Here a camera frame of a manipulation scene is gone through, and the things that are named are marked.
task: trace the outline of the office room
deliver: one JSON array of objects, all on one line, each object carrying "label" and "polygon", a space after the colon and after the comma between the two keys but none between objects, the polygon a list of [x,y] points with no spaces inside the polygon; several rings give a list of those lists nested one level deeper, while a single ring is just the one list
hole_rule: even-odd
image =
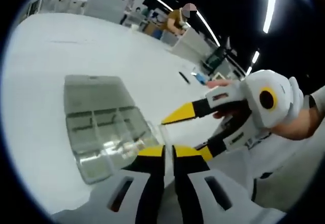
[{"label": "office room", "polygon": [[12,1],[7,184],[50,223],[303,220],[323,196],[324,7]]}]

